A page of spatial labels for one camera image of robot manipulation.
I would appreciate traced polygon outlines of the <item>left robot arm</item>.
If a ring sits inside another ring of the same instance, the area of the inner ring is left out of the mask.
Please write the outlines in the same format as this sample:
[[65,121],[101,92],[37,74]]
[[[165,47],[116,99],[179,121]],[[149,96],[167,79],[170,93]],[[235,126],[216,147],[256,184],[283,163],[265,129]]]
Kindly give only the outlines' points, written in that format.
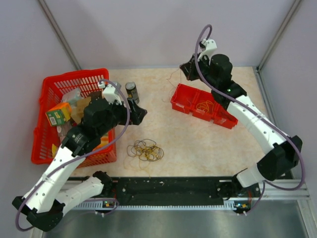
[[81,123],[68,131],[57,154],[34,188],[24,196],[14,198],[12,205],[23,213],[32,227],[48,232],[80,203],[97,195],[112,192],[111,178],[98,171],[81,184],[62,192],[72,172],[85,159],[96,152],[101,138],[117,125],[139,125],[147,110],[139,107],[132,98],[126,104],[108,102],[98,98],[84,109]]

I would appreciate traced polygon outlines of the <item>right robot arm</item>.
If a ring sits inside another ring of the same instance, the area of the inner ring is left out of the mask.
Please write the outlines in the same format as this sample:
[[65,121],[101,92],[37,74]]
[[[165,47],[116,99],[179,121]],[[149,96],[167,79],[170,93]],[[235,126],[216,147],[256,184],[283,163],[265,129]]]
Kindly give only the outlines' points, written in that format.
[[191,57],[180,65],[186,79],[199,79],[208,85],[215,101],[245,126],[264,152],[255,165],[233,176],[232,192],[243,196],[250,186],[262,181],[272,184],[284,173],[302,165],[302,140],[282,132],[257,109],[247,92],[232,80],[233,66],[229,57],[223,54],[200,57],[199,60]]

